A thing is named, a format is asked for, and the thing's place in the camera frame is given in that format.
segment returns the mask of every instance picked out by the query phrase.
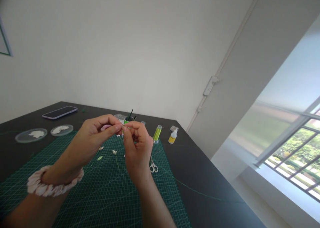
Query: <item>cup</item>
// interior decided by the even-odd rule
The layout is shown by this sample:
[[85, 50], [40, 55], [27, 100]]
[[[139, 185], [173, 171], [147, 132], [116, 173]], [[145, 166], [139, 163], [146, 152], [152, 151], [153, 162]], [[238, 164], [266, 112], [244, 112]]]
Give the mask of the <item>cup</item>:
[[124, 123], [123, 124], [126, 124], [126, 123], [129, 123], [133, 121], [133, 117], [130, 117], [129, 120], [128, 120], [128, 116], [124, 118]]

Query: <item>phone case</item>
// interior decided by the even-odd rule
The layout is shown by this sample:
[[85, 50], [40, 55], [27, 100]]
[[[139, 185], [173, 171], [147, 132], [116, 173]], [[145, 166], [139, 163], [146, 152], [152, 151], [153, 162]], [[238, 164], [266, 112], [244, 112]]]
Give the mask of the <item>phone case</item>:
[[[59, 116], [54, 117], [54, 118], [52, 118], [52, 117], [48, 117], [48, 116], [45, 116], [46, 114], [49, 114], [49, 113], [52, 113], [52, 112], [54, 112], [54, 111], [57, 111], [57, 110], [63, 109], [63, 108], [65, 108], [65, 107], [72, 107], [72, 108], [74, 108], [74, 110], [71, 110], [71, 111], [69, 111], [69, 112], [67, 112], [67, 113], [64, 113], [64, 114], [59, 115]], [[65, 106], [65, 107], [60, 108], [60, 109], [56, 109], [56, 110], [51, 111], [51, 112], [49, 112], [49, 113], [45, 113], [44, 115], [42, 115], [42, 117], [43, 117], [43, 118], [46, 118], [46, 119], [50, 119], [50, 120], [56, 120], [56, 119], [58, 119], [58, 118], [60, 118], [60, 117], [62, 117], [62, 116], [65, 116], [65, 115], [67, 115], [67, 114], [70, 114], [70, 113], [75, 112], [75, 111], [77, 111], [77, 110], [78, 110], [78, 108], [73, 107], [73, 106]]]

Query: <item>hand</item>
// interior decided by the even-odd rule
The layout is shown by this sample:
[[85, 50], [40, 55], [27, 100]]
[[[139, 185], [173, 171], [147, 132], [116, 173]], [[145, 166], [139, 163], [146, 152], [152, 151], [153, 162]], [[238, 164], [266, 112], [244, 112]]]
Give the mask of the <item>hand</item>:
[[[104, 131], [102, 126], [112, 125]], [[96, 155], [103, 142], [114, 134], [121, 135], [121, 122], [113, 115], [86, 120], [57, 162], [43, 175], [46, 184], [68, 184], [81, 168]]]
[[123, 144], [126, 150], [126, 166], [134, 185], [139, 189], [152, 180], [149, 161], [153, 139], [140, 122], [129, 122], [123, 127]]

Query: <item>paintbrush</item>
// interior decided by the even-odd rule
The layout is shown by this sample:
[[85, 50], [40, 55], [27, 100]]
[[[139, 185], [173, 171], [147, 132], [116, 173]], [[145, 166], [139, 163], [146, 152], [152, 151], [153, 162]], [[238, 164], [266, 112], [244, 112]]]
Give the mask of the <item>paintbrush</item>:
[[132, 112], [133, 112], [133, 109], [132, 109], [132, 111], [131, 111], [131, 113], [130, 113], [130, 115], [129, 115], [128, 122], [130, 121], [130, 118], [131, 118]]

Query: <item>smartphone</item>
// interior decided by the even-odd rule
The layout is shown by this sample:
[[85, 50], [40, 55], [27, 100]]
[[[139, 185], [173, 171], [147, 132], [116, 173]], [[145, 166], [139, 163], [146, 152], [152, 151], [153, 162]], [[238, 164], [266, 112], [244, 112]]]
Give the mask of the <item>smartphone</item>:
[[78, 110], [78, 108], [76, 108], [76, 107], [66, 106], [61, 109], [57, 109], [55, 111], [52, 111], [50, 113], [46, 113], [42, 117], [47, 118], [47, 119], [51, 119], [51, 120], [55, 120], [55, 119], [58, 119], [62, 116], [65, 116], [65, 115], [72, 113], [74, 111], [77, 111], [77, 110]]

